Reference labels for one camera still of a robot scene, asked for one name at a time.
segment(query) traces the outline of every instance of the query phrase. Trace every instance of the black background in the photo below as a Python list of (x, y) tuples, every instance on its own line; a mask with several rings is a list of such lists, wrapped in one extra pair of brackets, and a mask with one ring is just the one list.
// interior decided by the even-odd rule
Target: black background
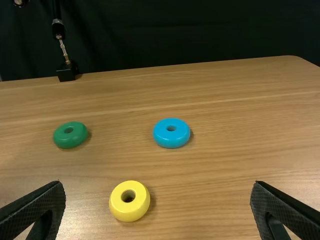
[[(295, 55), (320, 65), (316, 0), (61, 0), (65, 45), (82, 73)], [(55, 76), (50, 0), (0, 1), (3, 80)]]

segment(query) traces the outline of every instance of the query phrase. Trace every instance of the wood grain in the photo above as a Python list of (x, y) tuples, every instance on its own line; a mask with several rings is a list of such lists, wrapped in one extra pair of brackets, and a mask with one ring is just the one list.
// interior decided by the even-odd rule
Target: wood grain
[[(186, 146), (153, 141), (168, 117), (191, 127)], [(61, 150), (52, 134), (68, 121), (91, 138)], [(0, 136), (0, 207), (59, 179), (58, 240), (258, 240), (256, 180), (320, 210), (320, 69), (295, 56), (0, 82)], [(152, 199), (133, 223), (108, 207), (126, 180)]]

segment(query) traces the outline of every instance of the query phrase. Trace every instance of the ring hole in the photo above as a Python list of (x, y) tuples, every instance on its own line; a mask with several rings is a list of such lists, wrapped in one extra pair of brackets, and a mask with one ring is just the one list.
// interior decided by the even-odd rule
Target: ring hole
[(74, 128), (73, 128), (72, 126), (69, 126), (69, 127), (67, 127), (67, 128), (64, 130), (64, 133), (65, 133), (65, 134), (69, 134), (69, 133), (71, 133), (73, 130), (74, 130)]
[(169, 131), (169, 132), (173, 132), (176, 130), (176, 127), (175, 126), (167, 126), (166, 129)]
[(135, 200), (135, 198), (136, 198), (136, 194), (132, 190), (127, 190), (121, 195), (121, 199), (125, 203), (131, 203), (133, 200)]

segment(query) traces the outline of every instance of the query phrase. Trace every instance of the green ring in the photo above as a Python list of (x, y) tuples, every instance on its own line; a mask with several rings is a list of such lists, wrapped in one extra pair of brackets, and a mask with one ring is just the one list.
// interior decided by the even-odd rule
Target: green ring
[(71, 149), (82, 144), (88, 135), (88, 129), (82, 122), (71, 121), (54, 131), (53, 141), (61, 149)]

